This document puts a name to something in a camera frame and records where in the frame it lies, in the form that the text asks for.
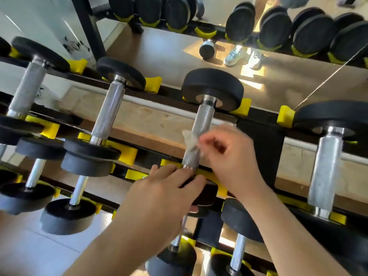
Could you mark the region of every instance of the tile grout line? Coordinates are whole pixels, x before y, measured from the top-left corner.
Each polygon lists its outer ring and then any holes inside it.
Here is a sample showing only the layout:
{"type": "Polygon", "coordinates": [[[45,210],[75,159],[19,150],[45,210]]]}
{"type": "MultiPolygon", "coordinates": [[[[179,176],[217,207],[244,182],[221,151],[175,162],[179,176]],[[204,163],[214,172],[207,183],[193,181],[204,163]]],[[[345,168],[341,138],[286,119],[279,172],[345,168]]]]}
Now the tile grout line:
{"type": "Polygon", "coordinates": [[[76,250],[76,249],[74,249],[74,248],[72,248],[72,247],[70,247],[70,246],[67,246],[67,245],[65,245],[65,244],[63,244],[63,243],[60,243],[60,242],[58,242],[58,241],[56,241],[56,240],[53,240],[52,238],[50,238],[50,237],[48,237],[48,236],[46,236],[46,235],[43,235],[43,234],[41,234],[41,233],[39,233],[39,232],[36,232],[36,231],[34,231],[34,230],[31,230],[30,228],[27,228],[27,230],[29,230],[30,232],[33,232],[33,233],[35,233],[35,234],[38,234],[39,236],[45,237],[45,238],[47,238],[47,239],[49,239],[49,240],[51,240],[51,241],[53,241],[53,242],[55,242],[55,243],[57,243],[57,244],[60,244],[60,245],[62,245],[62,246],[64,246],[64,247],[67,247],[67,248],[69,248],[69,249],[71,249],[71,250],[73,250],[73,251],[75,251],[75,252],[77,252],[77,253],[79,253],[79,254],[80,254],[80,251],[78,251],[78,250],[76,250]]]}

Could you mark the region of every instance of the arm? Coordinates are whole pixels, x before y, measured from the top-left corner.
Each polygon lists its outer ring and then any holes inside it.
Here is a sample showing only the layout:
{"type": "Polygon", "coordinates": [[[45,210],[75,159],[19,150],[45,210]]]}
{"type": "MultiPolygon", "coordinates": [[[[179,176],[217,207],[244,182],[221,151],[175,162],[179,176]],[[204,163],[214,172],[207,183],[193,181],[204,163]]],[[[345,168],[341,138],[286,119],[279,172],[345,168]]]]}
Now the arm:
{"type": "Polygon", "coordinates": [[[255,221],[280,276],[348,276],[264,182],[253,141],[230,126],[203,134],[201,151],[255,221]]]}
{"type": "Polygon", "coordinates": [[[127,276],[159,253],[179,234],[182,218],[206,184],[204,176],[179,188],[193,170],[167,165],[152,167],[150,175],[136,181],[116,217],[64,276],[127,276]]]}

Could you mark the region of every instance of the shoe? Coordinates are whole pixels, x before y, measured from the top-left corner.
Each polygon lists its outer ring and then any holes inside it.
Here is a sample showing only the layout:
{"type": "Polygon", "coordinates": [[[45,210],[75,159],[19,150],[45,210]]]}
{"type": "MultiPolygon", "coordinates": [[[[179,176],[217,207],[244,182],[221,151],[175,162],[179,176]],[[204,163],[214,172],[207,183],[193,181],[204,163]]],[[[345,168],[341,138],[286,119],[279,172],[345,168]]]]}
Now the shoe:
{"type": "Polygon", "coordinates": [[[254,71],[260,70],[260,68],[262,68],[263,57],[264,55],[258,49],[253,50],[248,60],[248,67],[254,71]]]}
{"type": "Polygon", "coordinates": [[[228,67],[231,67],[235,65],[239,61],[239,59],[244,58],[245,56],[246,51],[243,50],[242,46],[237,46],[226,56],[224,64],[228,67]]]}

